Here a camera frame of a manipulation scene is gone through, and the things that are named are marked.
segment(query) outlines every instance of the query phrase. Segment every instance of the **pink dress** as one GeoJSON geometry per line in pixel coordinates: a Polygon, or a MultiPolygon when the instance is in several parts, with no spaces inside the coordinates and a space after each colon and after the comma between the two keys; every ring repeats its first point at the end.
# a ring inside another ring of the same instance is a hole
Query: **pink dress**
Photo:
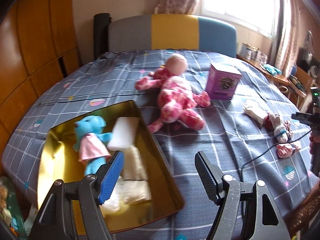
{"type": "Polygon", "coordinates": [[[88,133],[82,137],[79,147],[79,161],[86,163],[91,159],[105,157],[110,158],[106,146],[94,133],[88,133]]]}

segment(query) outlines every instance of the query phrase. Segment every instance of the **gold box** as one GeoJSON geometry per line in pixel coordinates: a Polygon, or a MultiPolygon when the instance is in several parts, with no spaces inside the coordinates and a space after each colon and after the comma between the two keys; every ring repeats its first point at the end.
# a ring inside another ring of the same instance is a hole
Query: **gold box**
{"type": "MultiPolygon", "coordinates": [[[[84,177],[84,165],[78,161],[78,152],[72,149],[76,142],[73,128],[76,121],[88,115],[99,115],[104,118],[107,126],[103,132],[111,132],[116,119],[121,116],[138,117],[140,120],[135,145],[140,151],[148,174],[152,200],[125,205],[116,213],[104,214],[109,231],[116,233],[137,228],[181,210],[184,200],[169,172],[169,165],[132,100],[75,117],[48,132],[39,166],[38,207],[43,203],[56,179],[68,183],[84,177]]],[[[73,207],[78,234],[85,234],[79,202],[74,201],[73,207]]]]}

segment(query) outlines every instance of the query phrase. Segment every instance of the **wooden cabinet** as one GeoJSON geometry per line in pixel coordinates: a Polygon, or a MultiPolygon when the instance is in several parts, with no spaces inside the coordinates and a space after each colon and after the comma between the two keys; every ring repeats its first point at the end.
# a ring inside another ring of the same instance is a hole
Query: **wooden cabinet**
{"type": "Polygon", "coordinates": [[[80,66],[78,49],[69,51],[62,57],[62,59],[67,71],[67,75],[70,75],[76,71],[80,66]]]}
{"type": "Polygon", "coordinates": [[[0,159],[2,158],[2,152],[7,145],[7,142],[9,140],[9,133],[4,128],[3,124],[0,123],[0,159]]]}
{"type": "Polygon", "coordinates": [[[72,0],[50,0],[52,37],[58,56],[76,47],[72,0]]]}
{"type": "Polygon", "coordinates": [[[16,0],[0,24],[0,157],[36,99],[63,79],[63,64],[68,74],[79,67],[72,0],[16,0]]]}
{"type": "Polygon", "coordinates": [[[29,75],[57,57],[52,41],[49,0],[18,0],[18,32],[29,75]]]}
{"type": "Polygon", "coordinates": [[[17,34],[17,5],[0,25],[0,105],[27,77],[17,34]]]}
{"type": "Polygon", "coordinates": [[[9,133],[13,132],[36,100],[36,92],[27,79],[0,106],[0,121],[9,133]]]}

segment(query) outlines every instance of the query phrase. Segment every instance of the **pink giraffe plush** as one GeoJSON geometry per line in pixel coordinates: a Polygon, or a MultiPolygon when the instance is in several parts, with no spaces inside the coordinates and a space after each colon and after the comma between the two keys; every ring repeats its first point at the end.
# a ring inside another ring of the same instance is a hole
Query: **pink giraffe plush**
{"type": "Polygon", "coordinates": [[[207,92],[200,95],[192,92],[187,80],[180,77],[188,68],[187,59],[180,54],[172,54],[168,58],[164,67],[158,68],[154,73],[136,82],[137,90],[150,88],[161,88],[158,96],[158,106],[160,107],[160,117],[158,120],[148,125],[151,133],[157,132],[164,123],[172,123],[177,120],[182,121],[193,130],[201,130],[204,127],[204,120],[192,108],[200,105],[209,107],[211,102],[207,92]]]}

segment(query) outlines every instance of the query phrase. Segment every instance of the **stuffed doll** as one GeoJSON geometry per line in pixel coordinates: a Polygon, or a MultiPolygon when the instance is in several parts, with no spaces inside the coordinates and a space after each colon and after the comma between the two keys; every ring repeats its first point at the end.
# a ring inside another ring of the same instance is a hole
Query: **stuffed doll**
{"type": "Polygon", "coordinates": [[[111,157],[104,143],[112,138],[112,133],[102,133],[106,122],[101,116],[90,115],[75,122],[76,144],[79,161],[86,165],[84,175],[95,174],[99,167],[111,157]]]}
{"type": "Polygon", "coordinates": [[[157,132],[164,123],[172,123],[177,120],[193,130],[201,130],[204,127],[204,120],[192,108],[200,105],[209,107],[211,102],[207,92],[196,95],[192,92],[187,80],[180,77],[188,68],[187,60],[180,54],[172,54],[167,60],[165,67],[151,73],[150,77],[144,77],[137,81],[137,90],[150,88],[161,88],[158,96],[160,117],[148,126],[151,133],[157,132]]]}

